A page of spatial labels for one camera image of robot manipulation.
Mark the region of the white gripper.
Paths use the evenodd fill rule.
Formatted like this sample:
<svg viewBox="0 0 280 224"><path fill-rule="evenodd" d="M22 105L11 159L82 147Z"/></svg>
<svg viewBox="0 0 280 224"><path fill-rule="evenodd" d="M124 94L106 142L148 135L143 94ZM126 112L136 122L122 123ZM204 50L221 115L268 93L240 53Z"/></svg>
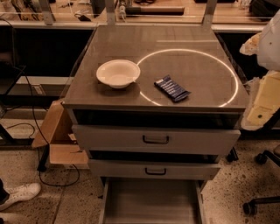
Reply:
<svg viewBox="0 0 280 224"><path fill-rule="evenodd" d="M244 130L259 130L280 109L280 73L268 71L248 82L249 102L241 119Z"/></svg>

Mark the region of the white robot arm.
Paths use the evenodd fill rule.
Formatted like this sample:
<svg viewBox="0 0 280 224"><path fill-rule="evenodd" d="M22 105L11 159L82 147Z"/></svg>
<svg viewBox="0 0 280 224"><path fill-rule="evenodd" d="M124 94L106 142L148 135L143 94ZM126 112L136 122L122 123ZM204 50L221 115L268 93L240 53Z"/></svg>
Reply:
<svg viewBox="0 0 280 224"><path fill-rule="evenodd" d="M240 53L255 54L258 65L268 70L248 83L249 103L241 120L243 129L259 130L280 109L280 10L241 46Z"/></svg>

